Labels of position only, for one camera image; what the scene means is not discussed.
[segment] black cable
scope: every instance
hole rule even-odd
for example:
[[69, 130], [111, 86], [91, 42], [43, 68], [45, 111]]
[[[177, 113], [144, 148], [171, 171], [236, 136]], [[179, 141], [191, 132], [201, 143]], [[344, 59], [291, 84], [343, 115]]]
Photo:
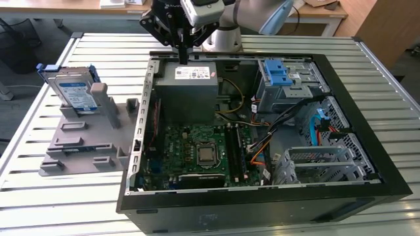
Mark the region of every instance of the black cable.
[[295, 7], [295, 6], [292, 6], [292, 8], [295, 8], [296, 13], [297, 13], [297, 23], [296, 23], [295, 30], [293, 30], [292, 32], [287, 33], [285, 35], [291, 35], [292, 33], [295, 33], [295, 32], [296, 32], [296, 30], [297, 30], [297, 27], [299, 27], [299, 25], [300, 25], [300, 13], [299, 13], [299, 11], [297, 11], [297, 9], [296, 9], [296, 7]]

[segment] yellow cable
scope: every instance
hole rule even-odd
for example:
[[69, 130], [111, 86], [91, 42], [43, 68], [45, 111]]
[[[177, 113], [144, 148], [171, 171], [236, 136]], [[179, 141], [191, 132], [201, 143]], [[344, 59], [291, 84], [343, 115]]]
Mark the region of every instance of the yellow cable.
[[223, 79], [231, 83], [231, 85], [236, 88], [237, 92], [241, 94], [241, 104], [239, 105], [237, 108], [235, 108], [232, 110], [216, 111], [216, 113], [232, 113], [232, 112], [236, 112], [244, 105], [244, 94], [243, 94], [241, 90], [239, 89], [239, 87], [236, 86], [236, 84], [229, 79], [225, 79], [225, 78], [223, 78]]

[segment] ram slot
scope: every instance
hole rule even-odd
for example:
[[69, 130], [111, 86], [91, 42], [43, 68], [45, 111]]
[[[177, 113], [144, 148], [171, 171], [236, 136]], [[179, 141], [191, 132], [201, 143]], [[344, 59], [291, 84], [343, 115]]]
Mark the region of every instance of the ram slot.
[[243, 150], [236, 127], [224, 127], [225, 149], [229, 163], [229, 176], [233, 182], [244, 180]]

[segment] desk leg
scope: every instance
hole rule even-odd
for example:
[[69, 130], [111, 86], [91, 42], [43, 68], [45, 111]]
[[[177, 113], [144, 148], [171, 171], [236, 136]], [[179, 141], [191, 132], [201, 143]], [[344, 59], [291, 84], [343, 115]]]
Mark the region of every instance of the desk leg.
[[323, 35], [324, 37], [332, 37], [336, 33], [336, 29], [339, 28], [341, 22], [341, 18], [328, 18], [328, 24], [324, 28]]
[[55, 22], [55, 25], [61, 28], [64, 25], [63, 25], [63, 19], [53, 19], [53, 22]]
[[13, 98], [12, 92], [7, 89], [7, 87], [0, 82], [0, 99], [4, 101], [9, 101]]

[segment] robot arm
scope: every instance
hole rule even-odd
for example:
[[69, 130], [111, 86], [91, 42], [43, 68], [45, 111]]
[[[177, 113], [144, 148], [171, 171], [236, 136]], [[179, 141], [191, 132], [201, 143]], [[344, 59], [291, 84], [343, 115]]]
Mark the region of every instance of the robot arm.
[[192, 47], [217, 29], [240, 25], [275, 34], [292, 4], [293, 0], [153, 0], [140, 24], [161, 44], [172, 46], [180, 64], [187, 64]]

